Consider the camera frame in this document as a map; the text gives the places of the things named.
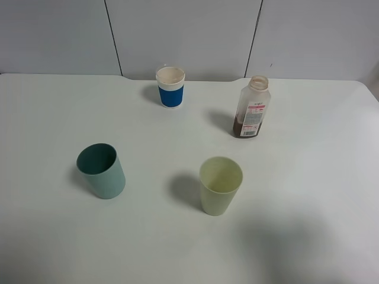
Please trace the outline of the clear plastic drink bottle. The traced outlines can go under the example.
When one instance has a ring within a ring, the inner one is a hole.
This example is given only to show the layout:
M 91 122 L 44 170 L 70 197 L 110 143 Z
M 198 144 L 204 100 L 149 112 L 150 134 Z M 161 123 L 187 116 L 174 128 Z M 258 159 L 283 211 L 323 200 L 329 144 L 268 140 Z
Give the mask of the clear plastic drink bottle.
M 271 100 L 268 87 L 268 78 L 256 75 L 241 90 L 233 123 L 236 138 L 252 138 L 259 134 Z

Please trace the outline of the pale green plastic cup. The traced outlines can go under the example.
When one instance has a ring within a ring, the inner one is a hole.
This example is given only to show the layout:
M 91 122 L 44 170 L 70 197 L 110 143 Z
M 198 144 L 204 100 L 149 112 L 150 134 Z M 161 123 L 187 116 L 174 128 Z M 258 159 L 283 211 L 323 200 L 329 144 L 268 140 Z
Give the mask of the pale green plastic cup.
M 241 167 L 228 157 L 211 157 L 200 167 L 200 199 L 205 213 L 225 213 L 243 182 Z

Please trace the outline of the blue sleeved white cup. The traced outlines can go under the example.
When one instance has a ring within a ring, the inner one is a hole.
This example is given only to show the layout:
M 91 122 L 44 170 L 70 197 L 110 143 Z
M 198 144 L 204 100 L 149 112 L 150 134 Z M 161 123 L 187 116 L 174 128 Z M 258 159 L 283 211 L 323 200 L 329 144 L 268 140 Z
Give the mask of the blue sleeved white cup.
M 185 72 L 181 68 L 162 66 L 156 71 L 156 81 L 164 107 L 176 108 L 182 104 Z

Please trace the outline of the teal plastic cup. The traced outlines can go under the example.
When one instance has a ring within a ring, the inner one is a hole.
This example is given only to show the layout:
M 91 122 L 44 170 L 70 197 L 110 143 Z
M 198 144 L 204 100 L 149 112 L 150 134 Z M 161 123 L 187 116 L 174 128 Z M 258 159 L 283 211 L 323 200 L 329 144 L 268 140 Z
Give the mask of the teal plastic cup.
M 125 188 L 126 177 L 116 149 L 106 143 L 96 143 L 83 149 L 76 167 L 101 199 L 113 199 Z

